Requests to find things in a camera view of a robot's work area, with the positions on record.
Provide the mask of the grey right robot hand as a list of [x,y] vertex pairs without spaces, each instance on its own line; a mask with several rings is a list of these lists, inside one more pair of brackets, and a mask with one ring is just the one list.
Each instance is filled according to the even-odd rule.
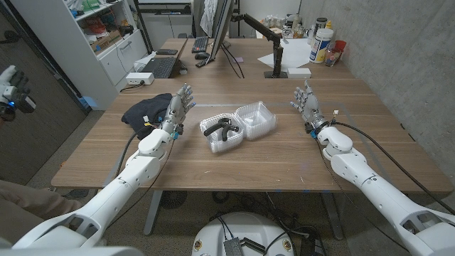
[[296,87],[294,98],[295,100],[290,102],[290,105],[300,113],[304,120],[306,133],[316,138],[330,122],[323,116],[319,101],[307,80],[304,81],[304,87]]

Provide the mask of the white gloved person hand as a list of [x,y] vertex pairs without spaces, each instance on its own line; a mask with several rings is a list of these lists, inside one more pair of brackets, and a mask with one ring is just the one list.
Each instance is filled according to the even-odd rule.
[[10,65],[1,74],[1,102],[9,103],[11,101],[12,94],[15,92],[13,85],[10,83],[12,77],[16,74],[16,66]]

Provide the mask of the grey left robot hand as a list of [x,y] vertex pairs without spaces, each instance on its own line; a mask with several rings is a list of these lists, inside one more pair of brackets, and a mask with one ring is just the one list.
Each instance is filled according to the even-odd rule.
[[196,103],[193,101],[192,87],[184,83],[181,89],[171,98],[160,128],[172,136],[183,134],[183,122],[186,114]]

